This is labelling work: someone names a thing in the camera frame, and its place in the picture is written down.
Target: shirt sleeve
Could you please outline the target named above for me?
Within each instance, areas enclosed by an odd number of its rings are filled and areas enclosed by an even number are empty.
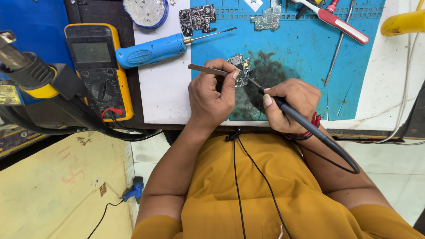
[[[425,239],[396,211],[381,205],[365,204],[350,209],[360,229],[374,239]]]
[[[181,223],[170,216],[151,216],[139,222],[131,239],[174,239],[181,232]]]

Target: person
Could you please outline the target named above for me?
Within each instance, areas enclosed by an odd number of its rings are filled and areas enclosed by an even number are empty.
[[[202,72],[189,84],[192,115],[149,177],[132,239],[425,239],[394,211],[363,170],[343,171],[281,134],[242,132],[239,139],[226,142],[229,133],[213,133],[235,108],[239,70],[224,59],[205,66],[229,74],[221,92],[213,74]],[[284,116],[271,96],[285,97],[310,121],[320,99],[318,88],[289,79],[264,92],[265,114],[274,130],[306,132]],[[319,129],[327,134],[323,126]],[[277,206],[240,142],[268,179]],[[351,169],[314,136],[297,143]]]

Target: blue silicone mat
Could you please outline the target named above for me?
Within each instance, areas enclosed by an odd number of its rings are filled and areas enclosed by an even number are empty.
[[[350,3],[350,0],[340,0],[334,14],[345,20]],[[254,24],[249,22],[250,17],[262,15],[262,9],[270,7],[268,0],[263,0],[256,12],[244,0],[191,0],[191,7],[215,5],[217,21],[210,24],[211,28],[216,27],[217,31],[238,28],[193,43],[192,63],[203,65],[206,60],[242,54],[250,58],[260,85],[273,86],[289,78],[302,79],[321,90],[317,113],[322,119],[326,119],[327,109],[328,120],[353,119],[384,3],[385,0],[356,1],[349,24],[369,36],[369,43],[361,45],[349,36],[344,37],[326,88],[323,85],[340,31],[322,22],[310,10],[296,20],[300,6],[290,0],[282,0],[280,27],[274,32],[254,31]],[[194,30],[192,37],[202,35],[206,34]],[[192,71],[192,78],[198,73]],[[267,120],[262,107],[262,96],[252,84],[239,87],[236,88],[236,107],[229,118]]]

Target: digital multimeter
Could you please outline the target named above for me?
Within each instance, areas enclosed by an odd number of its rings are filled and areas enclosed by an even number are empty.
[[[114,113],[116,120],[133,117],[127,77],[115,57],[120,48],[116,28],[106,23],[70,24],[65,36],[75,69],[88,90],[87,105],[99,116],[108,108],[118,108],[124,113]],[[112,118],[103,114],[103,120]]]

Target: yellow wall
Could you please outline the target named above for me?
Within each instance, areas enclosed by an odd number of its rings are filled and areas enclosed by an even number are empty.
[[[87,238],[127,187],[125,146],[83,132],[0,171],[0,238]],[[131,217],[129,202],[109,205],[91,238],[130,238]]]

